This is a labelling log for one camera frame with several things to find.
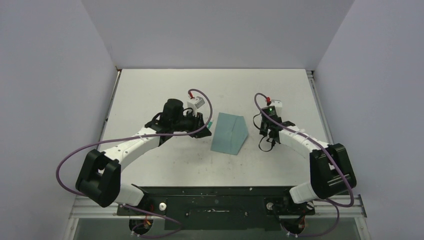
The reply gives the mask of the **green white glue stick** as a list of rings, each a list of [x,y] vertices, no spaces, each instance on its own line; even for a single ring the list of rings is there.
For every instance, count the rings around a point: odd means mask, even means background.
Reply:
[[[207,126],[206,126],[207,129],[210,130],[211,127],[212,127],[212,125],[213,125],[213,121],[209,121],[208,124],[207,124]]]

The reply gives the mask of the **teal envelope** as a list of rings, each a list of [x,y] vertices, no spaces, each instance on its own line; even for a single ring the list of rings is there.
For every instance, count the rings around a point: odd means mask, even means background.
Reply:
[[[248,135],[248,127],[243,116],[220,112],[210,150],[236,156]]]

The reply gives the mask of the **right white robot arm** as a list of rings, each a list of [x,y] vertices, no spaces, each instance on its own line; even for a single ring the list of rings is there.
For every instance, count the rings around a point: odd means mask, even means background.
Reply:
[[[326,200],[338,207],[354,204],[353,188],[357,185],[346,148],[342,144],[320,141],[290,121],[283,122],[276,106],[259,108],[259,133],[271,143],[295,151],[308,162],[308,180],[289,189],[283,209],[296,214],[303,203]]]

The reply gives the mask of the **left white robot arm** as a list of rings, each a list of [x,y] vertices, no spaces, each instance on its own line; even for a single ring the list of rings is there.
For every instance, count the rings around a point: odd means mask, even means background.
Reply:
[[[177,132],[195,139],[211,136],[199,111],[209,103],[200,96],[192,97],[187,106],[178,99],[168,99],[163,110],[133,139],[103,151],[94,149],[88,152],[75,183],[76,189],[103,208],[112,203],[126,204],[136,215],[144,215],[149,210],[149,201],[137,186],[121,182],[122,171],[146,152],[163,145]]]

